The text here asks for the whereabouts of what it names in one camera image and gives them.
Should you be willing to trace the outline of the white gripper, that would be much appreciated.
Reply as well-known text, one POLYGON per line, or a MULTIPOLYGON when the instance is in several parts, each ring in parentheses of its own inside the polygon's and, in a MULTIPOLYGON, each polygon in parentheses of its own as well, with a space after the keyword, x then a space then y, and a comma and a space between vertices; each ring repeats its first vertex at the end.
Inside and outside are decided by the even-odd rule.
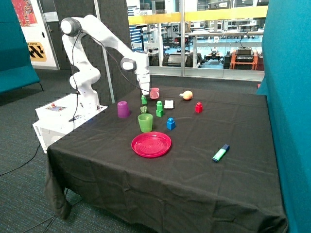
POLYGON ((150 93, 150 74, 137 74, 137 81, 139 83, 139 88, 142 92, 142 98, 150 93))

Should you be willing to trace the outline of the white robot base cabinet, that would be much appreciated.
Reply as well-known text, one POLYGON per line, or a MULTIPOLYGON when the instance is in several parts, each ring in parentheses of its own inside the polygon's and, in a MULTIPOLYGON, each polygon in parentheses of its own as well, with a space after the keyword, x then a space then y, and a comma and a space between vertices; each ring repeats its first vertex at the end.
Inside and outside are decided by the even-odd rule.
POLYGON ((88 106, 82 96, 69 94, 37 108, 38 121, 33 124, 34 131, 44 153, 48 147, 69 134, 88 120, 104 111, 107 106, 88 106))

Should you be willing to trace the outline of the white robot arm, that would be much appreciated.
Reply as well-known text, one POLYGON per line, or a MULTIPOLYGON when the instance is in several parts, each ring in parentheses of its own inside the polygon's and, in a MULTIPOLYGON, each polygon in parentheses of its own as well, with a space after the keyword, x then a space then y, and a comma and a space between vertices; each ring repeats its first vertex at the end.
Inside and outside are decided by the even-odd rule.
POLYGON ((78 68, 78 72, 70 77, 70 85, 80 96, 79 103, 87 111, 100 109, 97 92, 91 87, 101 76, 100 71, 88 60, 81 39, 89 35, 102 48, 113 48, 123 58, 120 66, 123 70, 134 71, 139 89, 144 96, 150 93, 149 57, 144 51, 132 51, 115 36, 100 20, 93 15, 68 17, 61 21, 62 41, 70 63, 78 68))

